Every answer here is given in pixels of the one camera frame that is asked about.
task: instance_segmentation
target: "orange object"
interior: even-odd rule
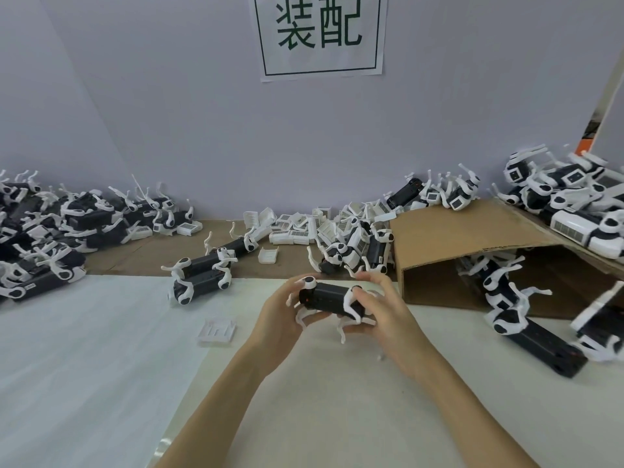
[[[575,153],[578,156],[582,156],[584,151],[589,151],[592,147],[591,143],[593,143],[593,140],[581,140]]]

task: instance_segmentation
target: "sign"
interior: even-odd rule
[[[250,0],[262,81],[379,75],[387,0]]]

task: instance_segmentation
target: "right hand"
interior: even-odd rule
[[[378,293],[373,296],[362,288],[353,288],[354,297],[368,310],[367,313],[372,314],[377,325],[352,325],[345,327],[344,332],[372,335],[384,353],[394,360],[406,376],[421,380],[424,376],[425,360],[435,351],[432,343],[388,276],[360,271],[355,277],[360,281],[380,285],[384,295]]]

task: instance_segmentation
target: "white foam sheet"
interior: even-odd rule
[[[0,467],[146,466],[227,301],[171,308],[169,282],[87,276],[0,306]]]
[[[251,303],[253,296],[261,302],[280,283],[248,279],[235,283],[232,291]],[[486,408],[542,468],[621,468],[621,364],[588,364],[574,379],[566,379],[496,334],[482,313],[423,306],[410,310]],[[177,435],[249,335],[258,311],[257,303],[235,310],[238,330],[231,347],[211,349],[164,440]],[[536,321],[562,338],[573,338],[567,321]],[[379,348],[372,339],[347,335],[340,345],[336,323],[328,318],[310,326],[260,386],[226,466],[464,466],[422,390],[392,361],[377,361]]]

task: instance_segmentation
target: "hand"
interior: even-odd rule
[[[319,277],[304,274],[290,278],[266,300],[256,326],[245,343],[245,347],[257,358],[262,377],[267,377],[277,369],[303,332],[294,321],[297,310],[287,306],[286,301],[291,293],[296,296],[303,289],[303,282],[298,281],[306,276]],[[318,312],[307,316],[303,322],[308,326],[330,315],[328,312]]]
[[[344,332],[366,333],[377,338],[384,353],[394,360],[405,375],[421,380],[426,356],[434,350],[434,346],[388,276],[360,271],[355,277],[379,284],[384,295],[376,293],[373,296],[361,288],[353,288],[354,297],[368,310],[367,313],[372,313],[377,325],[362,323],[345,327]]]

